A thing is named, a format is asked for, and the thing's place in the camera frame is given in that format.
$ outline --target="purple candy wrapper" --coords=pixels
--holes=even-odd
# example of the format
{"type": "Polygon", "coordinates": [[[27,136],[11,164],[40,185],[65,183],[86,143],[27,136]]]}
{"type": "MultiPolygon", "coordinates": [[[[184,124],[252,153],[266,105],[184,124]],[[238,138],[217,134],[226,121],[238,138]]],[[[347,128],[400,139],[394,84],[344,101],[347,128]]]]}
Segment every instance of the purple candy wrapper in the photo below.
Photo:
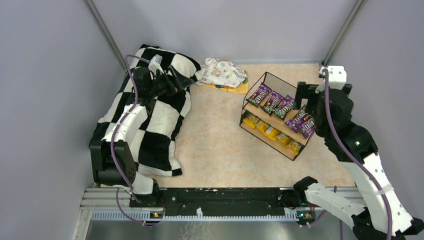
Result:
{"type": "Polygon", "coordinates": [[[277,105],[284,100],[285,98],[276,91],[272,91],[271,96],[268,98],[268,101],[261,106],[261,108],[271,116],[273,114],[273,110],[277,107],[277,105]]]}
{"type": "Polygon", "coordinates": [[[295,125],[305,139],[311,136],[315,131],[314,119],[309,114],[303,116],[295,125]]]}
{"type": "Polygon", "coordinates": [[[294,100],[291,96],[287,95],[287,96],[285,97],[285,103],[284,103],[284,104],[279,105],[278,107],[276,107],[276,108],[274,109],[274,113],[275,113],[275,115],[277,115],[277,117],[279,117],[279,118],[280,118],[280,119],[282,119],[282,120],[286,119],[286,115],[287,115],[287,113],[288,113],[290,110],[292,110],[292,109],[293,109],[293,104],[294,104],[294,102],[295,102],[295,100],[294,100]]]}
{"type": "Polygon", "coordinates": [[[256,89],[251,97],[247,99],[247,101],[253,104],[255,107],[258,107],[259,104],[264,100],[264,98],[271,92],[271,88],[265,83],[261,82],[260,86],[256,89]]]}
{"type": "Polygon", "coordinates": [[[299,130],[298,130],[298,129],[297,129],[297,127],[296,127],[296,123],[297,123],[297,122],[298,122],[301,118],[303,118],[305,115],[306,115],[306,112],[305,112],[305,105],[303,105],[303,106],[302,106],[302,108],[300,109],[300,111],[296,114],[296,116],[295,116],[295,117],[293,117],[292,119],[290,119],[290,120],[286,121],[286,122],[285,122],[285,124],[286,124],[287,126],[289,126],[289,127],[293,130],[293,132],[298,133],[298,132],[299,132],[299,130]]]}

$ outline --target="gray wall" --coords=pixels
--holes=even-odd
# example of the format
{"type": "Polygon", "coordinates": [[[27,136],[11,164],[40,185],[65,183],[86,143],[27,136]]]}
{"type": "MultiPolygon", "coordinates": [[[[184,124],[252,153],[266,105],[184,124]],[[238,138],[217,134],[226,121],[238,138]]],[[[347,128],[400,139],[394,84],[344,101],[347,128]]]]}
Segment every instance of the gray wall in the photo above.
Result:
{"type": "Polygon", "coordinates": [[[0,239],[69,239],[123,72],[83,1],[0,4],[0,239]]]}
{"type": "Polygon", "coordinates": [[[330,63],[345,67],[353,84],[353,120],[371,132],[397,196],[421,219],[423,13],[422,0],[368,1],[330,63]]]}
{"type": "Polygon", "coordinates": [[[122,54],[147,43],[196,60],[320,62],[355,0],[94,0],[122,54]]]}

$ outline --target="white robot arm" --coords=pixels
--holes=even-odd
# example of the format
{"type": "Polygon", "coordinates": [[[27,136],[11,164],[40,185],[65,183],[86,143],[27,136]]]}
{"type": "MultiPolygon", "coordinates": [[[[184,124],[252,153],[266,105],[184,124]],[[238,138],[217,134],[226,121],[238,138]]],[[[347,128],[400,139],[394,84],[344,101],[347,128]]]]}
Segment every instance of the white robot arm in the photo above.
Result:
{"type": "Polygon", "coordinates": [[[351,122],[353,102],[348,99],[352,88],[346,84],[346,72],[342,66],[322,67],[321,75],[328,81],[329,109],[334,122],[327,121],[324,94],[325,84],[298,84],[295,97],[295,107],[300,106],[302,99],[308,99],[306,112],[312,114],[318,136],[325,139],[325,145],[332,151],[344,168],[352,176],[366,206],[351,202],[344,197],[326,189],[311,177],[305,177],[294,185],[303,202],[315,204],[330,212],[355,233],[358,239],[404,239],[404,235],[416,235],[424,228],[423,221],[412,217],[402,206],[395,190],[390,184],[381,164],[377,146],[371,134],[363,127],[351,122]],[[337,143],[329,124],[342,136],[341,142],[381,186],[379,190],[368,175],[357,163],[353,162],[337,143]],[[382,195],[388,201],[391,220],[388,221],[387,208],[382,195]]]}
{"type": "MultiPolygon", "coordinates": [[[[120,116],[118,123],[121,123],[120,125],[116,124],[109,133],[104,136],[102,140],[105,140],[107,143],[110,144],[112,141],[112,135],[115,129],[119,126],[118,131],[116,132],[113,141],[115,143],[119,141],[126,142],[131,149],[131,143],[134,139],[134,134],[137,132],[137,129],[139,126],[146,121],[148,118],[147,110],[145,106],[141,106],[140,104],[136,104],[136,106],[133,108],[131,112],[129,112],[131,108],[131,105],[126,105],[124,107],[123,113],[120,116]]],[[[134,172],[134,178],[133,178],[132,186],[133,190],[132,192],[136,195],[148,195],[153,192],[153,186],[154,181],[153,179],[146,177],[139,173],[138,171],[134,172]]],[[[129,186],[124,186],[121,184],[114,184],[113,187],[117,188],[123,188],[127,192],[131,192],[129,186]]]]}

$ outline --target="black and white checkered cloth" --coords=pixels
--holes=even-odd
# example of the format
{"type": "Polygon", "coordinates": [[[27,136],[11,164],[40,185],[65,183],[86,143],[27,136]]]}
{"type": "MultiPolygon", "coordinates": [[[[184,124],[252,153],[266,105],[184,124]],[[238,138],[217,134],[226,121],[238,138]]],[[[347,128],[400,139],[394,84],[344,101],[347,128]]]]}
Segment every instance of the black and white checkered cloth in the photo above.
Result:
{"type": "MultiPolygon", "coordinates": [[[[172,65],[175,70],[195,81],[200,79],[200,65],[194,59],[157,46],[143,44],[135,54],[151,60],[156,54],[162,56],[160,66],[167,69],[172,65]]],[[[148,63],[134,59],[131,70],[148,67],[148,63]]],[[[133,84],[128,74],[116,95],[107,114],[102,117],[94,130],[91,141],[103,139],[116,125],[128,98],[133,98],[133,84]]],[[[138,128],[129,148],[138,172],[147,175],[178,176],[183,174],[180,163],[175,159],[175,138],[180,132],[183,120],[191,108],[190,89],[172,96],[159,96],[148,119],[138,128]]]]}

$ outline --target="beige floor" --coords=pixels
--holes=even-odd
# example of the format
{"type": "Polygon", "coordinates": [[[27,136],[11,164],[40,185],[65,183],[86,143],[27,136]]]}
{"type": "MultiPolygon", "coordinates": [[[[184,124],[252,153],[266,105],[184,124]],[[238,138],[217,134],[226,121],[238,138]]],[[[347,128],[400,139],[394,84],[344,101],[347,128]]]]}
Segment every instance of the beige floor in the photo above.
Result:
{"type": "MultiPolygon", "coordinates": [[[[317,64],[239,65],[253,83],[267,71],[286,82],[320,83],[317,64]]],[[[326,186],[354,186],[348,172],[312,137],[291,161],[239,126],[244,94],[191,87],[191,110],[176,139],[176,177],[151,176],[161,187],[292,187],[305,176],[326,186]]]]}

